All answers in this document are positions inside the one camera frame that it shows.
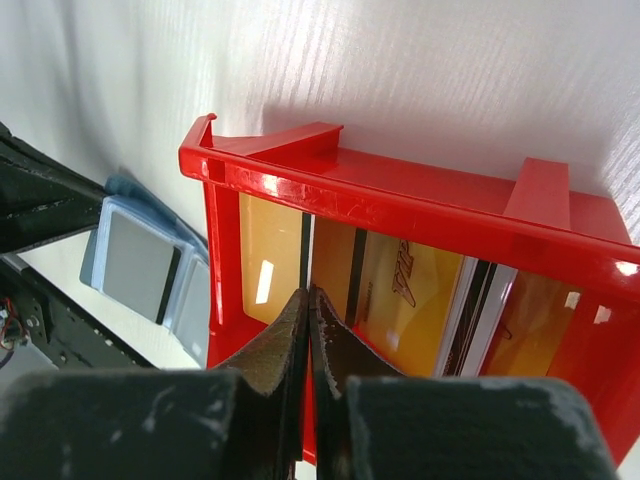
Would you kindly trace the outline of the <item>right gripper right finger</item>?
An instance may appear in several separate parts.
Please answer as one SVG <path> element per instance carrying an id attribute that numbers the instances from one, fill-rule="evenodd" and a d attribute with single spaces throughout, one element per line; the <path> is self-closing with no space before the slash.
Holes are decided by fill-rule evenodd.
<path id="1" fill-rule="evenodd" d="M 550 378 L 402 374 L 309 294 L 322 479 L 613 479 L 584 398 Z"/>

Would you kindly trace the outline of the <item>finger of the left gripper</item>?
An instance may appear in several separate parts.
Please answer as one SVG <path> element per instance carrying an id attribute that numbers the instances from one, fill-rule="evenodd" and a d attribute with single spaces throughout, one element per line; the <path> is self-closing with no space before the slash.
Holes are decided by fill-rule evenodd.
<path id="1" fill-rule="evenodd" d="M 19 253 L 96 228 L 103 186 L 1 126 L 1 252 Z"/>

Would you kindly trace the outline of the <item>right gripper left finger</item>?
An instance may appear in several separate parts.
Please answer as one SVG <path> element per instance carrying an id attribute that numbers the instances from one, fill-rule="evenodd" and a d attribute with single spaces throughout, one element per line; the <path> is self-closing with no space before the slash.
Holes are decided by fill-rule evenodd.
<path id="1" fill-rule="evenodd" d="M 208 370 L 38 372 L 1 398 L 5 479 L 290 479 L 303 453 L 308 293 Z"/>

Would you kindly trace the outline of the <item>blue leather card holder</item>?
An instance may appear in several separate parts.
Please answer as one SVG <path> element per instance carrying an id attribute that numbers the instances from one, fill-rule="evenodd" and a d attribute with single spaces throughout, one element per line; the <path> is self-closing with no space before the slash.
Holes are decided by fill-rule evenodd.
<path id="1" fill-rule="evenodd" d="M 79 280 L 164 328 L 204 368 L 211 312 L 207 241 L 131 178 L 112 175 L 105 191 Z"/>

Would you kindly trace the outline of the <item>black credit card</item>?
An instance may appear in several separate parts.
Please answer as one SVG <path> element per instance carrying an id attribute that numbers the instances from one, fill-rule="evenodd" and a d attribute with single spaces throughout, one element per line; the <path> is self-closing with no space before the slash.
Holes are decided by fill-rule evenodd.
<path id="1" fill-rule="evenodd" d="M 177 246 L 116 212 L 111 216 L 102 292 L 160 324 L 181 256 Z"/>

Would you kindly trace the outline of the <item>red plastic bin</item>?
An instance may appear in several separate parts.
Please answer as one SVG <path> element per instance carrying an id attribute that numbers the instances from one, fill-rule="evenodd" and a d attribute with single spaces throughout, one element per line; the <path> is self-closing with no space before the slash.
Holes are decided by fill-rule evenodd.
<path id="1" fill-rule="evenodd" d="M 249 342 L 242 308 L 239 197 L 277 204 L 542 274 L 583 288 L 550 374 L 590 403 L 616 461 L 639 436 L 639 249 L 616 204 L 574 192 L 565 164 L 527 159 L 514 180 L 340 146 L 337 125 L 257 137 L 213 134 L 199 117 L 179 149 L 204 186 L 215 366 Z"/>

